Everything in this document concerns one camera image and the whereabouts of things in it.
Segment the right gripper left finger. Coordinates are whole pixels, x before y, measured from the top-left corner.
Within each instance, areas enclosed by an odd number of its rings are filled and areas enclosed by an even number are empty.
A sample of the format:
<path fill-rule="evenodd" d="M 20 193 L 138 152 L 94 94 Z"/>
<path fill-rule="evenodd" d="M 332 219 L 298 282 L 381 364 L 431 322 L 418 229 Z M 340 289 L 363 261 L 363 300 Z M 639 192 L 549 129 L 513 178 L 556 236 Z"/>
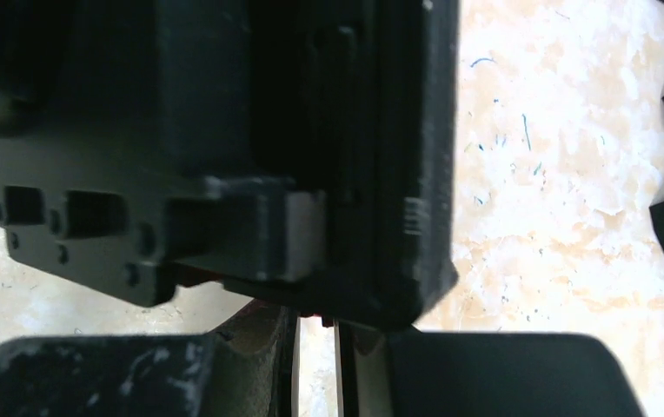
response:
<path fill-rule="evenodd" d="M 212 335 L 212 416 L 297 416 L 299 317 L 292 308 L 235 313 Z"/>

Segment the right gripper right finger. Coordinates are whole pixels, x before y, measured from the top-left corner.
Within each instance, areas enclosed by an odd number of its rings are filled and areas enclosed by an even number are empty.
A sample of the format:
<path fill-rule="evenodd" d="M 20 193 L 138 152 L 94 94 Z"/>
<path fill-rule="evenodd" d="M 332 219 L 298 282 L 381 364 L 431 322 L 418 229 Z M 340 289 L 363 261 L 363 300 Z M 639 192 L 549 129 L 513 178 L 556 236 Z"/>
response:
<path fill-rule="evenodd" d="M 393 414 L 388 348 L 383 333 L 337 322 L 335 374 L 340 416 Z"/>

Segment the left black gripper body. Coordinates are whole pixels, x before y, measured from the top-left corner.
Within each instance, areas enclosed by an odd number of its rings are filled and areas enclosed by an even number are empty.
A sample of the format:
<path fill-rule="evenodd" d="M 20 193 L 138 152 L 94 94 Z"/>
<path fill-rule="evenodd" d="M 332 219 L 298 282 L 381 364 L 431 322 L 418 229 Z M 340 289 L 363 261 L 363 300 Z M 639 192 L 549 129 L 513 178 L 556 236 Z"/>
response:
<path fill-rule="evenodd" d="M 378 329 L 455 284 L 456 1 L 0 1 L 0 227 L 144 307 Z"/>

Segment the red leather card holder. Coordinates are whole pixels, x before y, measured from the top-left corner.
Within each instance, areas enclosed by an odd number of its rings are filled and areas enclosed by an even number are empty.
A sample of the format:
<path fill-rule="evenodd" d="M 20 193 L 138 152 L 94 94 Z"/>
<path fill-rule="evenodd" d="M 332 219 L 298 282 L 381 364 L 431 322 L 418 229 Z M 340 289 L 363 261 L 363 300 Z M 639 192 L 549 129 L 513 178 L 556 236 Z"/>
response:
<path fill-rule="evenodd" d="M 218 274 L 212 271 L 202 270 L 198 268 L 188 268 L 183 272 L 183 275 L 180 278 L 176 279 L 176 284 L 182 288 L 193 288 L 201 286 L 208 282 L 219 283 L 222 288 L 224 288 L 224 280 L 226 275 Z M 256 311 L 260 311 L 262 308 L 271 308 L 271 307 L 280 307 L 280 304 L 259 300 L 257 298 L 252 298 L 251 301 L 243 308 L 241 308 L 237 314 L 240 316 L 245 316 Z M 291 309 L 291 312 L 296 314 L 300 318 L 315 318 L 318 317 L 321 320 L 321 325 L 323 328 L 332 328 L 335 325 L 335 321 L 328 317 L 320 314 L 313 314 L 308 311 L 301 311 L 297 309 Z"/>

